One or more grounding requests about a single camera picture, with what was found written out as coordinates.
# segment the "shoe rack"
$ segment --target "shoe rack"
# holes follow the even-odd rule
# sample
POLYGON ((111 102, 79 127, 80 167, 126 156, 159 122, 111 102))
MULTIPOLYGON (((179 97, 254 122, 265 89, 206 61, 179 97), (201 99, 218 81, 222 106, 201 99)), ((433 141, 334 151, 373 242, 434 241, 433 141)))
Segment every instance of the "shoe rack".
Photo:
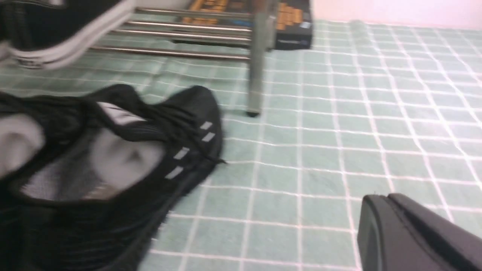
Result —
POLYGON ((276 41, 278 0, 251 1, 253 2, 253 12, 251 14, 212 13, 151 8, 137 8, 136 13, 192 18, 239 19, 245 21, 251 20, 252 27, 227 27, 132 20, 126 23, 126 25, 130 26, 129 29, 116 29, 112 31, 113 34, 119 35, 141 35, 202 41, 213 44, 233 43, 247 45, 249 48, 248 54, 218 54, 117 46, 93 46, 91 47, 91 50, 126 54, 146 54, 154 56, 245 62, 249 66, 247 114, 250 117, 255 117, 261 113, 265 53, 266 51, 270 51, 274 48, 276 41), (135 27, 142 27, 142 30, 135 29, 135 27))

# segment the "box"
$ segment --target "box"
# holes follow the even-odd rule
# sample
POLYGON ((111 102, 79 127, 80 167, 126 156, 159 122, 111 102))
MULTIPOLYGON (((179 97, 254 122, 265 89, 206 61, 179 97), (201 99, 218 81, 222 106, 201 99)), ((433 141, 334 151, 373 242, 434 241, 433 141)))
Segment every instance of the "box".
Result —
MULTIPOLYGON (((252 0, 193 0, 187 7, 192 11, 248 13, 252 10, 252 0)), ((179 18, 186 24, 243 26, 250 27, 250 21, 239 19, 179 18)), ((280 0, 278 21, 276 23, 276 50, 310 49, 313 39, 313 19, 310 0, 280 0)), ((175 42, 193 44, 213 44, 208 41, 175 42)), ((245 47, 243 45, 223 44, 226 46, 245 47)))

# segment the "black sneaker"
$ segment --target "black sneaker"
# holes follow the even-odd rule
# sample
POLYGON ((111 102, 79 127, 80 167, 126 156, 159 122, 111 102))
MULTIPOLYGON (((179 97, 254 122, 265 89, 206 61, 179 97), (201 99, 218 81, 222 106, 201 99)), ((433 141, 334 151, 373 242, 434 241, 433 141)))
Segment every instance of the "black sneaker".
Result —
POLYGON ((8 56, 7 33, 5 30, 5 22, 3 19, 3 5, 0 3, 0 60, 8 56))
POLYGON ((168 211, 223 162, 220 111, 206 88, 155 106, 88 104, 84 135, 12 186, 31 206, 20 270, 137 270, 168 211))
POLYGON ((0 271, 14 271, 22 235, 19 201, 8 186, 63 152, 83 126, 72 97, 18 98, 0 93, 0 271))
POLYGON ((18 64, 54 69, 73 63, 128 20, 135 0, 12 0, 5 8, 18 64))

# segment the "floor mat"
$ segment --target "floor mat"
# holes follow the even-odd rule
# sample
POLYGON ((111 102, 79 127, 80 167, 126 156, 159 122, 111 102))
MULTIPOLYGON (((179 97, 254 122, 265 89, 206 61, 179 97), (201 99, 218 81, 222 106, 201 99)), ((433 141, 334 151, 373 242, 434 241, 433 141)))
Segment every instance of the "floor mat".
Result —
MULTIPOLYGON (((107 36, 101 43, 243 53, 107 36)), ((404 193, 482 236, 482 32, 318 21, 313 50, 268 55, 248 118, 241 63, 88 53, 59 71, 0 68, 16 95, 194 84, 225 110, 221 166, 171 213, 141 271, 355 271, 363 195, 404 193)))

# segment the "metal leg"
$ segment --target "metal leg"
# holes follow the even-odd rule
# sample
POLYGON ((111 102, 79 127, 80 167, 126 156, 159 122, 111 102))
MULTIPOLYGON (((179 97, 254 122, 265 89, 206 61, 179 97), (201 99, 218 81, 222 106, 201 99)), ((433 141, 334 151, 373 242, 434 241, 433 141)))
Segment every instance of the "metal leg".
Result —
POLYGON ((278 23, 278 10, 280 0, 270 0, 268 18, 268 51, 273 50, 276 47, 276 25, 278 23))
POLYGON ((251 35, 250 63, 249 63, 249 86, 248 86, 248 110, 250 117, 261 113, 263 102, 263 75, 265 67, 265 50, 267 47, 267 19, 268 4, 271 0, 253 1, 253 29, 251 35))

